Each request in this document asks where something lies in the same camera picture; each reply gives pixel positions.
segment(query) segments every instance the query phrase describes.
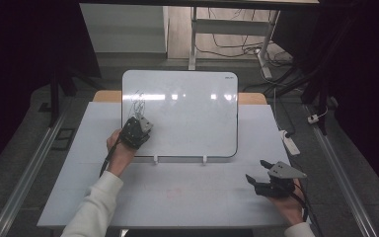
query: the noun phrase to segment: black cable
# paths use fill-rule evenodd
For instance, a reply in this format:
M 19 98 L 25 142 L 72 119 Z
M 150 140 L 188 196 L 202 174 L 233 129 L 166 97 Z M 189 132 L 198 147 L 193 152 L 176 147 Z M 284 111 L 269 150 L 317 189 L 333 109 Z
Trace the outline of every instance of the black cable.
M 280 190 L 284 191 L 285 193 L 287 193 L 289 196 L 291 196 L 292 198 L 294 198 L 295 200 L 297 200 L 297 202 L 301 205 L 301 207 L 303 207 L 304 209 L 304 212 L 303 212 L 303 221 L 306 222 L 307 221 L 307 217 L 309 216 L 309 208 L 307 207 L 307 204 L 306 204 L 306 201 L 303 200 L 301 197 L 299 197 L 297 194 L 295 194 L 294 192 L 289 192 L 288 190 L 286 190 L 283 186 L 281 186 L 280 184 L 278 183 L 274 183 L 274 185 L 279 188 Z
M 256 55 L 257 53 L 255 52 L 256 49 L 261 49 L 259 46 L 250 46 L 250 47 L 245 47 L 243 49 L 243 52 L 246 55 Z
M 269 63 L 270 65 L 274 66 L 274 67 L 281 67 L 281 66 L 288 66 L 288 65 L 293 65 L 292 62 L 287 62 L 286 60 L 281 60 L 281 61 L 276 61 L 276 60 L 272 60 L 269 56 L 269 52 L 266 52 L 265 54 L 267 56 L 267 60 L 266 62 Z
M 221 53 L 213 52 L 213 51 L 204 51 L 204 50 L 199 49 L 196 45 L 195 45 L 195 48 L 196 48 L 198 51 L 200 51 L 200 52 L 216 54 L 216 55 L 224 56 L 224 57 L 239 57 L 239 56 L 245 56 L 245 55 L 246 55 L 245 52 L 244 52 L 244 53 L 241 53 L 241 54 L 236 54 L 236 55 L 225 55 L 225 54 L 221 54 Z
M 273 59 L 275 60 L 276 57 L 277 57 L 278 55 L 283 54 L 283 53 L 285 53 L 285 52 L 287 52 L 287 51 L 281 51 L 281 52 L 279 52 L 279 53 L 276 53 L 276 54 L 273 56 Z
M 273 87 L 277 87 L 277 86 L 283 86 L 283 87 L 286 86 L 286 84 L 279 83 L 279 80 L 281 80 L 281 78 L 278 78 L 278 79 L 276 79 L 276 80 L 274 80 L 274 81 L 271 81 L 271 80 L 268 80 L 268 79 L 265 78 L 264 73 L 263 73 L 262 70 L 260 70 L 260 72 L 261 72 L 261 75 L 263 76 L 263 79 L 264 79 L 267 83 L 271 84 L 271 85 L 272 85 L 272 88 L 273 88 Z
M 301 193 L 303 193 L 304 200 L 310 209 L 310 219 L 312 220 L 312 223 L 314 223 L 316 225 L 316 228 L 319 232 L 319 235 L 321 237 L 324 237 L 322 229 L 321 229 L 319 221 L 318 221 L 318 218 L 316 217 L 315 211 L 314 211 L 312 205 L 310 204 L 309 198 L 307 197 L 306 193 L 303 191 L 303 189 L 300 186 L 298 186 L 297 184 L 294 184 L 294 185 L 301 191 Z
M 328 35 L 319 45 L 315 46 L 314 48 L 309 49 L 307 53 L 301 58 L 296 58 L 295 65 L 304 67 L 305 65 L 308 66 L 308 64 L 310 65 L 317 64 L 316 68 L 312 70 L 311 72 L 309 72 L 308 74 L 315 73 L 314 71 L 317 70 L 317 68 L 320 66 L 320 63 L 315 63 L 315 61 L 322 61 L 322 55 L 325 55 L 324 49 L 327 48 L 331 44 L 331 41 L 333 41 L 333 39 L 335 38 L 338 32 L 338 29 L 342 27 L 342 24 L 343 22 L 339 22 L 336 26 L 333 27 L 333 30 L 328 33 Z
M 273 56 L 273 59 L 271 59 L 270 56 L 269 56 L 269 52 L 266 53 L 266 56 L 268 57 L 268 60 L 271 61 L 271 62 L 273 62 L 273 63 L 279 63 L 279 64 L 282 64 L 282 63 L 290 63 L 290 64 L 292 64 L 292 63 L 291 63 L 291 60 L 276 60 L 276 59 L 275 59 L 275 55 Z
M 252 49 L 258 49 L 258 47 L 251 47 L 251 48 L 245 48 L 246 51 L 249 51 L 249 50 L 252 50 Z M 288 77 L 290 74 L 291 74 L 291 71 L 290 70 L 294 70 L 294 68 L 290 68 L 287 70 L 287 72 L 284 73 L 284 75 L 282 75 L 281 77 L 279 77 L 278 79 L 276 79 L 275 81 L 268 81 L 265 79 L 264 75 L 263 75 L 263 72 L 261 71 L 261 74 L 264 78 L 264 80 L 266 80 L 266 82 L 264 83 L 260 83 L 260 84 L 255 84 L 255 85 L 248 85 L 246 86 L 242 91 L 243 92 L 246 92 L 249 88 L 253 88 L 253 87 L 261 87 L 263 85 L 267 85 L 267 84 L 273 84 L 273 86 L 285 86 L 285 84 L 280 84 L 278 83 L 279 80 L 285 80 L 283 78 L 286 78 Z M 267 88 L 264 92 L 264 94 L 266 94 L 266 91 L 270 90 L 271 87 Z
M 109 165 L 110 160 L 113 157 L 113 154 L 116 150 L 116 146 L 119 145 L 120 143 L 121 143 L 121 141 L 119 140 L 119 135 L 118 135 L 118 138 L 116 139 L 114 146 L 110 149 L 109 154 L 107 155 L 106 159 L 104 160 L 103 166 L 101 167 L 101 171 L 100 171 L 100 177 L 103 175 L 104 171 L 107 169 L 107 166 Z
M 234 13 L 234 15 L 236 15 L 236 16 L 232 17 L 230 20 L 233 20 L 233 19 L 239 17 L 239 16 L 241 15 L 241 12 L 242 12 L 242 9 L 238 9 L 238 10 Z
M 295 66 L 290 67 L 282 76 L 280 76 L 278 79 L 274 81 L 275 83 L 273 83 L 271 86 L 269 86 L 269 88 L 267 88 L 264 91 L 264 95 L 267 96 L 268 92 L 272 91 L 276 86 L 286 86 L 285 84 L 282 84 L 282 82 L 285 81 L 296 70 L 297 70 L 297 67 Z
M 214 19 L 217 19 L 217 16 L 216 16 L 215 13 L 213 12 L 213 10 L 211 10 L 211 8 L 208 8 L 208 19 L 211 19 L 211 14 L 210 14 L 210 12 L 214 15 Z M 251 21 L 254 20 L 255 12 L 256 12 L 256 10 L 254 10 L 254 14 L 252 15 L 252 19 L 251 19 Z M 246 41 L 247 41 L 247 39 L 248 39 L 248 36 L 246 36 L 246 37 L 245 37 L 245 41 L 244 41 L 243 44 L 241 44 L 241 45 L 220 45 L 220 44 L 218 44 L 217 41 L 216 41 L 215 34 L 212 34 L 212 35 L 213 35 L 214 43 L 215 43 L 215 45 L 218 46 L 218 47 L 241 47 L 242 50 L 244 50 L 244 49 L 243 49 L 244 46 L 254 46 L 254 45 L 258 45 L 258 44 L 263 44 L 263 42 L 257 42 L 257 43 L 246 44 Z
M 282 77 L 284 77 L 286 74 L 291 74 L 291 72 L 286 72 Z M 279 125 L 279 122 L 277 120 L 277 117 L 276 117 L 276 105 L 275 105 L 275 100 L 276 100 L 276 97 L 275 97 L 275 94 L 274 94 L 274 98 L 273 98 L 273 102 L 274 102 L 274 108 L 273 108 L 273 114 L 275 116 L 275 122 L 276 122 L 276 125 L 278 126 L 278 129 L 279 130 L 282 130 L 281 126 Z M 291 131 L 287 131 L 288 129 L 285 129 L 285 132 L 283 133 L 283 136 L 282 136 L 282 139 L 285 139 L 285 138 L 289 138 L 291 135 L 295 134 L 296 132 L 296 129 L 295 129 L 295 125 L 291 119 L 291 116 L 288 114 L 288 111 L 285 107 L 285 105 L 282 103 L 281 99 L 279 99 L 279 103 L 282 105 L 282 108 L 284 109 L 284 112 L 285 112 L 285 115 L 288 117 L 288 120 L 290 122 L 290 126 L 291 126 Z
M 296 167 L 298 167 L 298 169 L 300 169 L 300 171 L 301 171 L 302 173 L 304 173 L 304 171 L 303 171 L 303 167 L 302 167 L 297 161 L 295 161 L 295 160 L 293 159 L 293 157 L 292 157 L 291 155 L 289 155 L 289 154 L 288 154 L 288 160 L 290 161 L 291 166 L 292 166 L 292 164 L 294 164 Z M 304 191 L 307 192 L 307 190 L 308 190 L 308 188 L 309 188 L 309 180 L 306 178 L 306 179 L 301 179 L 301 180 L 299 180 L 299 182 L 300 182 L 300 183 L 301 183 L 301 182 L 304 182 L 304 183 L 305 183 Z

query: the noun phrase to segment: cable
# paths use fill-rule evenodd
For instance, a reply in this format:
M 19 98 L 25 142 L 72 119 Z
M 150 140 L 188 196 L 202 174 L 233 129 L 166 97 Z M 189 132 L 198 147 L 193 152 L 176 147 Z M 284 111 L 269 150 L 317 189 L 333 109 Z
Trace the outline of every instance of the cable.
M 294 159 L 292 159 L 292 156 L 288 155 L 288 159 L 289 159 L 290 163 L 294 163 L 294 165 L 296 165 L 300 169 L 300 171 L 302 173 L 304 173 L 303 167 L 297 161 L 295 161 Z M 306 197 L 306 193 L 307 193 L 307 190 L 308 190 L 308 187 L 309 187 L 309 180 L 307 178 L 306 179 L 299 179 L 299 182 L 300 182 L 300 184 L 302 184 L 302 182 L 306 183 L 305 184 L 305 187 L 306 187 L 305 189 L 302 189 L 301 187 L 297 186 L 297 184 L 294 183 L 294 185 L 297 186 L 300 189 L 301 193 L 303 193 L 303 196 L 304 196 L 304 198 L 306 200 L 306 198 L 307 198 Z
M 269 86 L 265 91 L 264 95 L 267 95 L 270 90 L 272 90 L 276 85 L 281 84 L 283 81 L 285 81 L 291 74 L 293 74 L 295 71 L 297 71 L 297 67 L 291 66 L 282 76 L 280 76 L 278 79 L 275 80 L 276 84 L 272 84 Z
M 273 116 L 275 118 L 275 123 L 276 123 L 276 126 L 278 127 L 279 130 L 281 130 L 281 127 L 279 126 L 278 124 L 278 120 L 276 119 L 276 105 L 275 105 L 275 88 L 273 89 Z
M 328 112 L 328 107 L 326 107 L 326 111 L 323 114 L 319 115 L 318 118 L 323 117 L 327 112 Z
M 110 149 L 109 154 L 107 155 L 106 159 L 104 160 L 103 166 L 101 167 L 101 171 L 100 171 L 100 177 L 103 175 L 104 171 L 107 169 L 107 166 L 109 165 L 110 160 L 113 157 L 113 154 L 116 150 L 116 146 L 119 145 L 120 143 L 121 143 L 121 141 L 119 140 L 119 135 L 118 135 L 118 138 L 116 139 L 114 146 Z
M 240 13 L 242 12 L 242 9 L 237 10 L 237 11 L 235 12 L 235 15 L 236 15 L 237 12 L 239 12 L 239 14 L 238 14 L 236 17 L 239 17 Z M 211 8 L 208 8 L 208 19 L 211 19 L 211 14 L 210 14 L 210 13 L 213 14 L 214 19 L 217 19 L 217 16 L 215 15 L 215 13 L 213 12 L 213 10 L 212 10 Z M 254 10 L 254 13 L 253 13 L 253 15 L 252 15 L 252 19 L 251 19 L 251 21 L 254 20 L 255 13 L 256 13 L 256 10 Z M 246 36 L 246 37 L 245 37 L 245 40 L 244 40 L 244 42 L 243 42 L 243 44 L 240 44 L 240 45 L 220 45 L 220 44 L 218 44 L 217 41 L 216 41 L 215 34 L 212 34 L 212 35 L 213 35 L 214 43 L 215 43 L 215 45 L 218 46 L 218 47 L 241 47 L 242 50 L 244 50 L 244 49 L 243 49 L 244 46 L 254 46 L 254 45 L 259 46 L 259 44 L 263 44 L 263 42 L 257 42 L 257 43 L 246 44 L 246 41 L 247 41 L 247 39 L 248 39 L 248 36 Z
M 316 214 L 314 212 L 314 209 L 313 209 L 312 205 L 310 204 L 310 201 L 309 201 L 309 198 L 306 195 L 306 192 L 304 192 L 303 189 L 300 186 L 298 186 L 297 184 L 294 183 L 294 185 L 301 191 L 301 193 L 304 196 L 304 200 L 305 200 L 306 204 L 309 206 L 309 209 L 310 209 L 310 219 L 312 220 L 312 223 L 314 223 L 316 225 L 316 228 L 317 228 L 317 230 L 319 232 L 319 235 L 321 237 L 324 237 L 322 229 L 321 229 L 319 221 L 318 221 L 318 218 L 316 217 Z
M 278 84 L 278 83 L 273 82 L 273 81 L 268 81 L 268 80 L 265 78 L 263 71 L 262 71 L 262 70 L 260 70 L 260 71 L 261 71 L 261 75 L 263 76 L 263 79 L 264 79 L 267 83 L 269 83 L 269 84 L 273 84 L 273 85 L 277 85 L 277 86 L 286 86 L 285 84 Z
M 267 56 L 267 62 L 274 66 L 274 67 L 281 67 L 281 66 L 288 66 L 288 65 L 292 65 L 293 63 L 292 62 L 289 62 L 289 63 L 281 63 L 281 62 L 287 62 L 286 60 L 283 60 L 283 61 L 277 61 L 277 60 L 272 60 L 270 59 L 270 56 L 269 56 L 269 52 L 266 52 L 265 54 Z
M 288 111 L 287 111 L 287 108 L 286 108 L 285 105 L 282 103 L 281 99 L 278 98 L 278 100 L 279 100 L 279 102 L 281 103 L 282 108 L 284 109 L 284 112 L 285 112 L 285 114 L 287 115 L 287 117 L 288 117 L 288 121 L 290 122 L 290 125 L 291 125 L 291 128 L 292 128 L 292 131 L 289 132 L 290 134 L 289 134 L 289 136 L 288 136 L 288 137 L 290 137 L 291 135 L 295 134 L 295 132 L 296 132 L 296 130 L 295 130 L 295 125 L 294 125 L 294 123 L 293 123 L 293 121 L 292 121 L 292 119 L 291 119 L 290 114 L 289 114 Z
M 198 50 L 200 52 L 211 53 L 211 54 L 215 54 L 215 55 L 219 55 L 219 56 L 224 56 L 224 57 L 238 57 L 238 56 L 245 56 L 246 55 L 245 52 L 241 53 L 241 54 L 235 54 L 235 55 L 225 55 L 225 54 L 221 54 L 221 53 L 214 52 L 214 51 L 201 50 L 196 45 L 195 45 L 195 48 L 196 48 L 196 50 Z
M 278 56 L 278 55 L 280 55 L 280 54 L 283 54 L 283 53 L 285 53 L 285 52 L 287 52 L 287 51 L 281 51 L 281 52 L 279 52 L 279 53 L 276 53 L 274 56 L 273 56 L 273 59 L 275 60 L 276 59 L 276 57 Z
M 287 193 L 289 196 L 291 196 L 292 198 L 294 198 L 295 200 L 297 200 L 297 202 L 301 205 L 301 207 L 303 207 L 304 209 L 304 212 L 303 212 L 303 221 L 306 222 L 307 221 L 307 217 L 309 216 L 309 207 L 307 206 L 307 203 L 305 200 L 303 200 L 301 197 L 299 197 L 297 194 L 295 194 L 294 192 L 289 192 L 288 190 L 286 190 L 283 186 L 281 186 L 280 184 L 278 183 L 273 183 L 275 186 L 277 186 L 280 190 L 284 191 L 285 193 Z

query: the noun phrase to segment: white table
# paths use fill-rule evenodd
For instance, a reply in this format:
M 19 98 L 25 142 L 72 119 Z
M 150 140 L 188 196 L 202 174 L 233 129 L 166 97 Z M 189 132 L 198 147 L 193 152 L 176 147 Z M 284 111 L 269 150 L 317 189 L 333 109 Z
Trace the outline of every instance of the white table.
M 90 103 L 38 221 L 62 228 L 99 176 L 106 139 L 120 124 L 120 103 Z M 229 163 L 133 163 L 111 226 L 137 228 L 252 228 L 282 225 L 273 205 L 258 197 L 245 174 L 268 182 L 260 165 L 288 163 L 270 106 L 239 106 L 239 147 Z

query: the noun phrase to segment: whiteboard frame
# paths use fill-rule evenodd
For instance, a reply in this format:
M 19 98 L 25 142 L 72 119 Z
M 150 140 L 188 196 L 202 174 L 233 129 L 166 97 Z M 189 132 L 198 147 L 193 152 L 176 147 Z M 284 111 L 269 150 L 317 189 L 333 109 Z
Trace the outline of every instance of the whiteboard frame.
M 130 76 L 128 75 L 128 73 L 137 73 L 137 75 L 139 75 L 139 73 L 143 73 L 143 77 L 144 75 L 147 75 L 147 73 L 154 73 L 154 74 L 157 74 L 157 75 L 162 75 L 162 77 L 168 77 L 168 76 L 177 76 L 177 73 L 178 75 L 179 74 L 182 74 L 183 76 L 186 76 L 188 77 L 189 74 L 198 74 L 199 76 L 211 76 L 213 75 L 214 76 L 214 80 L 221 80 L 221 76 L 223 76 L 223 80 L 225 79 L 231 79 L 232 80 L 232 83 L 235 82 L 235 88 L 230 88 L 230 90 L 232 91 L 232 95 L 233 95 L 233 98 L 234 99 L 231 99 L 231 104 L 229 106 L 229 108 L 234 108 L 235 107 L 235 116 L 236 116 L 236 120 L 235 120 L 235 127 L 233 128 L 232 132 L 234 132 L 234 140 L 230 140 L 231 142 L 235 142 L 234 143 L 234 151 L 230 151 L 228 152 L 228 154 L 225 154 L 225 155 L 214 155 L 214 154 L 209 154 L 207 155 L 206 159 L 208 160 L 209 163 L 222 163 L 222 162 L 228 162 L 229 158 L 233 157 L 236 155 L 236 153 L 238 152 L 238 133 L 239 133 L 239 129 L 238 129 L 238 125 L 239 125 L 239 95 L 238 95 L 238 77 L 237 75 L 235 75 L 234 73 L 232 72 L 207 72 L 207 71 L 156 71 L 156 70 L 128 70 L 124 73 L 123 75 L 123 80 L 124 78 L 127 78 L 127 80 L 129 80 Z M 130 116 L 130 112 L 128 112 L 127 110 L 130 108 L 130 105 L 128 104 L 127 108 L 124 107 L 124 104 L 125 104 L 125 99 L 124 97 L 128 97 L 130 96 L 130 92 L 124 92 L 124 83 L 122 81 L 122 103 L 121 103 L 121 126 L 123 126 L 125 123 L 126 123 L 126 120 L 128 119 L 128 117 Z M 225 95 L 221 95 L 221 94 L 218 94 L 217 95 L 217 98 L 220 98 L 220 96 L 225 96 Z M 153 162 L 154 158 L 159 161 L 159 162 L 162 162 L 162 163 L 181 163 L 181 162 L 184 162 L 184 163 L 199 163 L 199 162 L 205 162 L 205 155 L 200 155 L 200 154 L 194 154 L 194 155 L 180 155 L 180 154 L 171 154 L 171 155 L 167 155 L 167 154 L 162 154 L 162 155 L 147 155 L 147 154 L 139 154 L 139 151 L 137 151 L 136 153 L 136 156 L 133 160 L 133 162 L 136 162 L 136 163 L 146 163 L 146 162 Z

